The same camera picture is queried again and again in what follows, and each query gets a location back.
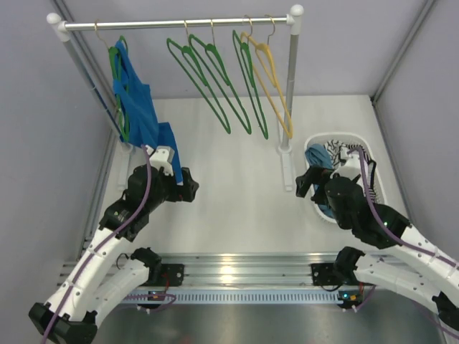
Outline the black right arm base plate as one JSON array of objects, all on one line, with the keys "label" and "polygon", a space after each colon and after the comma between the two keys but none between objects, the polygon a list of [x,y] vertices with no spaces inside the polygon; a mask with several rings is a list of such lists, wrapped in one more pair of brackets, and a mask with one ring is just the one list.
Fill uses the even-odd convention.
[{"label": "black right arm base plate", "polygon": [[311,276],[313,285],[327,292],[335,292],[343,285],[342,280],[334,272],[333,263],[311,264]]}]

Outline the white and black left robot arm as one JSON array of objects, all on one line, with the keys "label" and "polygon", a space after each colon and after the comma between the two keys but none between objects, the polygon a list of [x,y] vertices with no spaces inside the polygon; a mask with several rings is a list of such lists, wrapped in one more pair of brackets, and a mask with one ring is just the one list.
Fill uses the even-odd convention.
[{"label": "white and black left robot arm", "polygon": [[128,178],[128,187],[100,220],[93,240],[72,272],[46,302],[36,302],[29,318],[42,342],[91,343],[118,303],[137,287],[156,284],[162,277],[162,258],[149,247],[139,247],[110,278],[105,276],[126,253],[149,217],[165,202],[189,202],[199,184],[187,167],[177,183],[162,168],[142,165]]}]

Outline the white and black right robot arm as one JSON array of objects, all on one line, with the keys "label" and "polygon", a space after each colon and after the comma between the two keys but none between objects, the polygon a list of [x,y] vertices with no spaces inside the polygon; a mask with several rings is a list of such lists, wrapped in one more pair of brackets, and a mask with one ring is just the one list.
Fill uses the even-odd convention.
[{"label": "white and black right robot arm", "polygon": [[339,282],[383,287],[424,306],[449,328],[458,329],[458,262],[397,210],[373,202],[364,168],[344,175],[311,166],[295,183],[300,198],[312,186],[317,188],[311,201],[331,210],[340,229],[412,268],[403,272],[360,249],[344,247],[333,264]]}]

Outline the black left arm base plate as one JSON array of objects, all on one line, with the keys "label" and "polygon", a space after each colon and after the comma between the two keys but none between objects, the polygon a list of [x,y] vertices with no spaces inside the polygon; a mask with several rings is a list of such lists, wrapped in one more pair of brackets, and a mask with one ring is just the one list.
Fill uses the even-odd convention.
[{"label": "black left arm base plate", "polygon": [[184,280],[183,264],[162,264],[158,276],[157,285],[159,287],[179,287]]}]

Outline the teal blue tank top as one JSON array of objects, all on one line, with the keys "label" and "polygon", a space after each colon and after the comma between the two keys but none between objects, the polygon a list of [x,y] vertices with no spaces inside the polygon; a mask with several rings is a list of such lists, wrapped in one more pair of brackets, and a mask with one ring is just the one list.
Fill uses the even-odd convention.
[{"label": "teal blue tank top", "polygon": [[[309,146],[305,151],[305,157],[310,166],[334,169],[331,157],[323,145],[315,143]],[[332,211],[326,205],[318,205],[318,207],[322,214],[334,219]]]}]

